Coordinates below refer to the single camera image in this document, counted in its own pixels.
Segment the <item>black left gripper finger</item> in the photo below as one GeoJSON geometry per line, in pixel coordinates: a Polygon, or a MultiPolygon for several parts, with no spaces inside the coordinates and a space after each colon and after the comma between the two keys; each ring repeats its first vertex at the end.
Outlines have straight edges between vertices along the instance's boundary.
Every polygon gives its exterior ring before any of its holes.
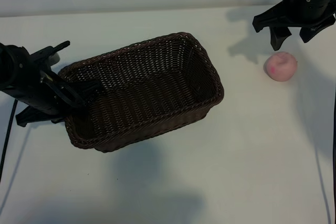
{"type": "Polygon", "coordinates": [[[75,91],[84,101],[92,101],[103,89],[99,80],[75,82],[75,91]]]}

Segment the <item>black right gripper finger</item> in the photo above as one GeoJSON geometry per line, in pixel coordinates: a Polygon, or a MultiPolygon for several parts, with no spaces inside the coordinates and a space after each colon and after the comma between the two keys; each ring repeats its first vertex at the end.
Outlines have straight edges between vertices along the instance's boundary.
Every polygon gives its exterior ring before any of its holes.
{"type": "Polygon", "coordinates": [[[292,35],[288,27],[269,27],[273,50],[279,50],[283,42],[292,35]]]}
{"type": "Polygon", "coordinates": [[[300,37],[304,43],[309,42],[315,35],[317,35],[322,30],[332,26],[332,23],[324,22],[322,24],[310,27],[310,28],[301,28],[300,37]]]}

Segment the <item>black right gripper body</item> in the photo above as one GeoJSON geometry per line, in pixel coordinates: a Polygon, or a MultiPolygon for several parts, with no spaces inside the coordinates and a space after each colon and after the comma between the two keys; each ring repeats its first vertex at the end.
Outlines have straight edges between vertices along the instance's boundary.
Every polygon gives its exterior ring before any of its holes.
{"type": "Polygon", "coordinates": [[[257,15],[253,20],[256,32],[268,27],[273,33],[287,33],[290,27],[318,32],[335,24],[335,0],[282,0],[257,15]]]}

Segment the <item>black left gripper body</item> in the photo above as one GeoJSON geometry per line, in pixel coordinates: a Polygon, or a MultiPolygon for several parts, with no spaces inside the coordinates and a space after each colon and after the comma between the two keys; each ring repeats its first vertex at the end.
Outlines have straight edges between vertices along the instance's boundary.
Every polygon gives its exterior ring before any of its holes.
{"type": "Polygon", "coordinates": [[[18,65],[16,99],[28,105],[16,115],[19,126],[62,120],[72,111],[84,106],[84,100],[75,89],[51,69],[53,62],[59,59],[57,53],[69,45],[70,41],[65,41],[32,55],[24,47],[15,48],[18,65]]]}

